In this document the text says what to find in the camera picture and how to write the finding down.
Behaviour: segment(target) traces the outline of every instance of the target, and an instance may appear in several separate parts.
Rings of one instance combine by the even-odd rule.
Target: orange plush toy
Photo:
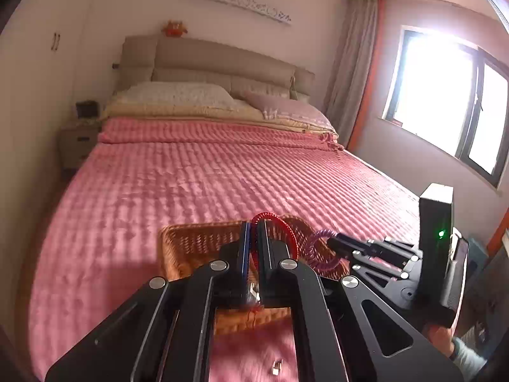
[[[166,27],[161,30],[167,37],[182,37],[182,34],[187,33],[187,29],[181,21],[170,20]]]

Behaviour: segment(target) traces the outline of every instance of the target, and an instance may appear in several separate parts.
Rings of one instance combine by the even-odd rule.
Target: quilted blanket
[[[240,124],[110,119],[44,240],[29,312],[31,359],[49,367],[158,274],[172,224],[294,214],[358,239],[418,240],[418,199],[326,136]],[[216,337],[210,381],[297,380],[290,321]]]

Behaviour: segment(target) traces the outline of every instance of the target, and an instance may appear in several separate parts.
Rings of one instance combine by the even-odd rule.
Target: metal screw
[[[341,279],[341,283],[343,286],[353,289],[359,285],[359,280],[353,277],[353,275],[347,275]]]
[[[166,284],[166,280],[162,277],[154,277],[152,280],[149,281],[149,286],[152,289],[160,289],[161,287],[164,287]]]
[[[297,262],[295,260],[292,260],[292,259],[282,260],[279,264],[285,270],[293,270],[293,269],[297,268]]]
[[[227,264],[223,260],[215,260],[210,263],[210,268],[215,272],[220,272],[226,268]]]

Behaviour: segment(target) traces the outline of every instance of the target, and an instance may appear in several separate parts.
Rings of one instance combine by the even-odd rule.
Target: upholstered headboard
[[[236,47],[164,36],[127,37],[116,90],[146,81],[206,82],[233,97],[244,90],[307,101],[315,75],[284,61]]]

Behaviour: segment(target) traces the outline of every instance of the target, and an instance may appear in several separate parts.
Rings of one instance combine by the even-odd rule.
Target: red coiled cord
[[[251,220],[251,256],[253,257],[254,266],[256,270],[258,270],[258,252],[256,246],[256,226],[262,219],[270,219],[273,223],[278,225],[287,236],[289,240],[289,253],[290,257],[297,260],[299,257],[299,249],[297,247],[297,238],[295,237],[294,232],[290,228],[290,226],[284,222],[280,217],[276,214],[272,214],[271,212],[261,212],[253,217]]]

